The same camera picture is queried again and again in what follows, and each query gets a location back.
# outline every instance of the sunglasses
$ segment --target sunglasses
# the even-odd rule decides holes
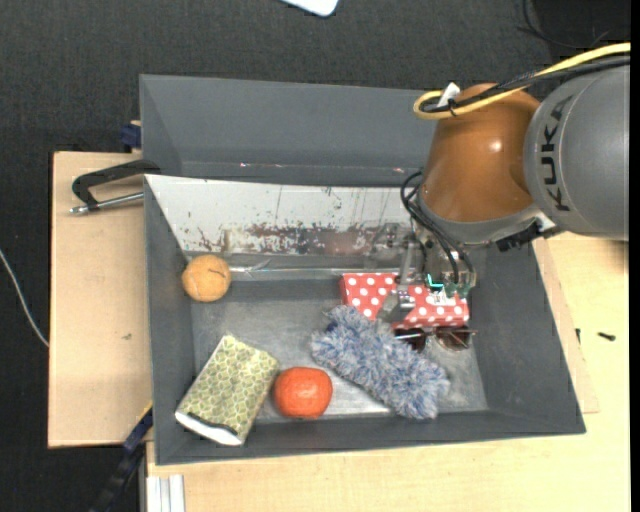
[[[394,336],[396,339],[411,345],[416,352],[422,352],[427,345],[427,338],[435,337],[438,343],[454,352],[466,350],[471,344],[471,337],[478,331],[462,327],[436,327],[431,331],[424,331],[419,328],[396,329]]]

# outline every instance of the foam ball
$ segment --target foam ball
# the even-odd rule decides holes
[[[182,286],[193,300],[213,302],[227,293],[231,270],[222,258],[204,254],[193,258],[182,272]]]

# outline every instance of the red polka dot box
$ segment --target red polka dot box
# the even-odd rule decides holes
[[[354,306],[363,315],[374,320],[385,298],[396,287],[397,273],[343,274],[340,292],[343,304]],[[392,324],[394,329],[412,327],[462,327],[469,320],[466,299],[456,294],[448,298],[444,292],[432,292],[427,286],[409,286],[409,294],[416,307],[404,321]]]

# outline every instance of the plush toy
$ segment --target plush toy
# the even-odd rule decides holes
[[[443,368],[397,340],[388,324],[372,322],[352,306],[329,312],[325,332],[314,333],[313,359],[358,384],[396,414],[433,419],[449,391]]]

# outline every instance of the table surface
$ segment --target table surface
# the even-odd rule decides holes
[[[76,176],[138,157],[54,156],[52,449],[121,443],[151,397],[142,208],[68,213]],[[139,190],[138,178],[95,195]],[[630,509],[628,244],[564,234],[534,247],[586,434],[179,466],[156,466],[149,441],[146,472],[183,474],[189,512]]]

